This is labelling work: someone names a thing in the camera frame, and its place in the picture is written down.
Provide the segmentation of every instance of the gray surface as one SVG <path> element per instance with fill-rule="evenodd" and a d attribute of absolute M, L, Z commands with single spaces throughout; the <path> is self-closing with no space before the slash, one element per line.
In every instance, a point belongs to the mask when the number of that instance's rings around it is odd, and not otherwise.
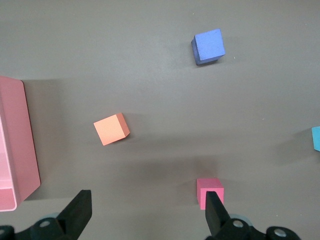
<path fill-rule="evenodd" d="M 319 239 L 320 1 L 0 1 L 0 74 L 22 79 L 42 180 L 18 231 L 91 189 L 80 239 L 201 240 L 196 178 L 260 231 Z M 197 67 L 194 34 L 226 55 Z M 102 146 L 93 122 L 123 112 Z"/>

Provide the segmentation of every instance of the pink container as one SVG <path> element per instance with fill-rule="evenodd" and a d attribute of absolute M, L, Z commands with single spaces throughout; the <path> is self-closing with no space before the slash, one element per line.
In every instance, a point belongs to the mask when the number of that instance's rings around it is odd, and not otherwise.
<path fill-rule="evenodd" d="M 15 210 L 39 186 L 24 84 L 0 76 L 0 212 Z"/>

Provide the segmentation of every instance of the pink block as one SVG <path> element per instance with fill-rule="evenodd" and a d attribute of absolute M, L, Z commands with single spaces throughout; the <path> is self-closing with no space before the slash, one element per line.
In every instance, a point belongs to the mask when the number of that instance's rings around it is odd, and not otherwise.
<path fill-rule="evenodd" d="M 206 210 L 207 192 L 216 192 L 221 202 L 224 203 L 225 188 L 218 178 L 198 178 L 196 180 L 196 197 L 201 210 Z"/>
<path fill-rule="evenodd" d="M 15 210 L 39 186 L 24 84 L 0 76 L 0 212 Z"/>

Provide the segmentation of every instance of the orange block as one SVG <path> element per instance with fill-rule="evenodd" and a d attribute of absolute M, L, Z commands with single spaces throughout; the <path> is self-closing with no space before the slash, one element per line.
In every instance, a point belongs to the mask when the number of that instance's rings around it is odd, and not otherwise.
<path fill-rule="evenodd" d="M 120 139 L 124 139 L 130 133 L 125 118 L 121 112 L 95 122 L 94 127 L 103 146 Z"/>

